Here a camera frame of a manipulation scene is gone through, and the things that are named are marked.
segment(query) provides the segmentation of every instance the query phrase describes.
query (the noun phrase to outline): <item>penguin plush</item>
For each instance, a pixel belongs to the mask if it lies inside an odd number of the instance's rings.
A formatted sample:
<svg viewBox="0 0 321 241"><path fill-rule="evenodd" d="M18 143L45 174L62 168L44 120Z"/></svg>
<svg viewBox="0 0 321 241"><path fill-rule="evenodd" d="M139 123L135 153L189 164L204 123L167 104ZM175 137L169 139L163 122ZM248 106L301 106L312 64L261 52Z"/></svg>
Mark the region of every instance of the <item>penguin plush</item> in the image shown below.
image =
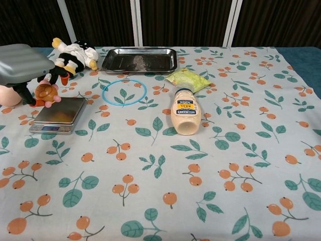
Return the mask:
<svg viewBox="0 0 321 241"><path fill-rule="evenodd" d="M66 45L61 39L54 38L52 46L61 52L55 65L68 71L70 77L83 71L86 66L97 70L98 53L87 41L79 40Z"/></svg>

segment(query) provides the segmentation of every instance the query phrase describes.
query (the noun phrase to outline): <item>stainless steel tray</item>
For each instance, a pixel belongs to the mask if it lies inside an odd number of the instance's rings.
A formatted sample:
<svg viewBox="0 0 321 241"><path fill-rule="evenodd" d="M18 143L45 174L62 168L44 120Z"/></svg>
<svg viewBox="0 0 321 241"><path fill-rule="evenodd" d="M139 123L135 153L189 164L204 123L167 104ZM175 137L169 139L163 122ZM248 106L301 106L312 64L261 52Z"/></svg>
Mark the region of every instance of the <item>stainless steel tray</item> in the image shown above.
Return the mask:
<svg viewBox="0 0 321 241"><path fill-rule="evenodd" d="M172 72L176 51L166 48L119 48L109 50L102 64L105 72Z"/></svg>

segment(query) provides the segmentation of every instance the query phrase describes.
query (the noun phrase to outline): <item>mayonnaise bottle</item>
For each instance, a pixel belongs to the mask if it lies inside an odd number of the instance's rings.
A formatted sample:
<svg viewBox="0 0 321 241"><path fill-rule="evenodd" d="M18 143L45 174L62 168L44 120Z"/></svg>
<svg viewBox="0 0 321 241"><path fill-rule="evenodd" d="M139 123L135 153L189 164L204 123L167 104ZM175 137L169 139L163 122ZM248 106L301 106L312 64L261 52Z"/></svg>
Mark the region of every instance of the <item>mayonnaise bottle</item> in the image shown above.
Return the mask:
<svg viewBox="0 0 321 241"><path fill-rule="evenodd" d="M171 118L175 130L180 135L193 135L201 123L201 110L194 95L194 88L189 83L176 86Z"/></svg>

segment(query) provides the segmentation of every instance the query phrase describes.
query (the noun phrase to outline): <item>yellow plastic bag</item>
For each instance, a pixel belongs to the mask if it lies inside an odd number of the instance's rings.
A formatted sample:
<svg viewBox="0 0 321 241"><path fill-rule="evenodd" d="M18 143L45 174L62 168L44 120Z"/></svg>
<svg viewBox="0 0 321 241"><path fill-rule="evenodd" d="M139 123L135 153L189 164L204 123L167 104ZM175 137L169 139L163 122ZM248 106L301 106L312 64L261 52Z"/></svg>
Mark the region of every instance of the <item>yellow plastic bag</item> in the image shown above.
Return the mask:
<svg viewBox="0 0 321 241"><path fill-rule="evenodd" d="M207 79L193 73L188 69L175 71L172 74L168 75L166 79L173 85L189 83L194 87L194 93L211 84L211 82Z"/></svg>

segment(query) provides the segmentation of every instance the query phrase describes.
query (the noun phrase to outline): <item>digital kitchen scale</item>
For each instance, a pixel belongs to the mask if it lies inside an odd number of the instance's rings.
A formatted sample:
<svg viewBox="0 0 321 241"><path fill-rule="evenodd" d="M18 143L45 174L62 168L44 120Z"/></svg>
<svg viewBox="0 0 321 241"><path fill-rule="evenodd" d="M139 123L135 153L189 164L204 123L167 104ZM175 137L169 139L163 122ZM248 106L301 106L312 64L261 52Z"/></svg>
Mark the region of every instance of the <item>digital kitchen scale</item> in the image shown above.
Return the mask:
<svg viewBox="0 0 321 241"><path fill-rule="evenodd" d="M35 134L71 134L86 102L85 98L62 97L61 102L40 111L29 131Z"/></svg>

